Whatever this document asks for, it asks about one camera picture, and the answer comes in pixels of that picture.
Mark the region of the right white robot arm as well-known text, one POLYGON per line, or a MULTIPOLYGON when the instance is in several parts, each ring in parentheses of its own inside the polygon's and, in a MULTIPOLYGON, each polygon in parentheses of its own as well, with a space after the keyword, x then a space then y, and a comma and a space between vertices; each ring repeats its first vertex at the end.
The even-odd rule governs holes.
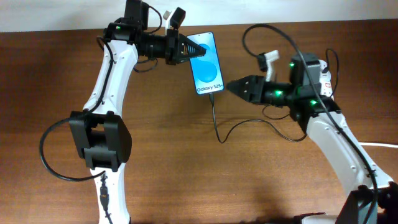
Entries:
POLYGON ((293 223, 397 223, 397 183, 367 154, 349 129, 329 93, 326 63, 315 54, 294 55, 289 83, 270 75, 249 75, 227 84, 227 89, 255 105, 290 109, 290 117, 321 149, 341 182, 346 202, 338 215, 308 213, 293 223))

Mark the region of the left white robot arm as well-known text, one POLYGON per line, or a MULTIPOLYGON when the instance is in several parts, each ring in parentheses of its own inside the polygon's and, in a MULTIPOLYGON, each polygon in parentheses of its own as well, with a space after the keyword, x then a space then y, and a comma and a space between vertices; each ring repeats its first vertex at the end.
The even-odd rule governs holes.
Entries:
POLYGON ((124 189, 124 170, 131 155, 132 137, 122 119, 129 77, 139 57, 184 63, 206 50, 178 31, 186 12, 176 8, 163 18, 165 34, 149 32, 150 6, 127 1, 124 15, 109 23, 99 40, 103 63, 89 100, 70 115, 70 129, 78 155, 95 181, 100 223, 130 223, 124 189))

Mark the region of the blue screen Galaxy smartphone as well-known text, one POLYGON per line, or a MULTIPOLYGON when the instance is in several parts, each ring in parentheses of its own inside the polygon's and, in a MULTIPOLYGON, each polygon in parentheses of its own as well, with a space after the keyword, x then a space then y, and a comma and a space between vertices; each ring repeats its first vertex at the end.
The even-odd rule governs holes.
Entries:
POLYGON ((224 90, 214 33, 193 34, 188 38, 206 50, 204 56, 190 59, 196 93, 204 95, 224 90))

